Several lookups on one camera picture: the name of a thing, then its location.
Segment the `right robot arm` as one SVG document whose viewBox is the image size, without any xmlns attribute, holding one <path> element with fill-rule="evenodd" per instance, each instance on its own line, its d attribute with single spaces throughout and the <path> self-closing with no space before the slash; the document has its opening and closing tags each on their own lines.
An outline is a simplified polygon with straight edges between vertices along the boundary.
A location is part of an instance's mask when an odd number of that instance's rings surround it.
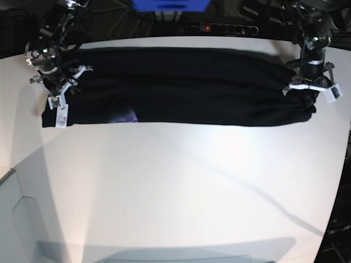
<svg viewBox="0 0 351 263">
<path fill-rule="evenodd" d="M 88 1 L 55 1 L 44 17 L 44 22 L 35 41 L 25 47 L 25 61 L 34 68 L 38 75 L 30 83 L 38 83 L 48 93 L 48 100 L 54 107 L 64 104 L 65 93 L 75 90 L 78 78 L 91 71 L 91 66 L 80 65 L 70 70 L 68 75 L 63 70 L 62 49 L 66 49 L 64 39 L 68 30 L 75 23 L 75 16 L 80 9 L 87 9 Z"/>
</svg>

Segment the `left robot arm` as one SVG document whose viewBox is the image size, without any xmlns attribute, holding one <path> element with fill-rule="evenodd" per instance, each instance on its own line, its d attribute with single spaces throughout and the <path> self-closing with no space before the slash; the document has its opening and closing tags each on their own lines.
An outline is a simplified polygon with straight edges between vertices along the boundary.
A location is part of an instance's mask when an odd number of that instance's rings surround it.
<svg viewBox="0 0 351 263">
<path fill-rule="evenodd" d="M 301 48 L 296 60 L 286 63 L 286 67 L 297 73 L 283 89 L 287 95 L 290 90 L 304 90 L 322 93 L 326 102 L 333 103 L 343 94 L 335 83 L 335 65 L 325 61 L 326 48 L 331 44 L 331 17 L 329 11 L 337 4 L 324 1 L 287 1 L 286 9 L 292 13 L 296 27 L 293 43 Z"/>
</svg>

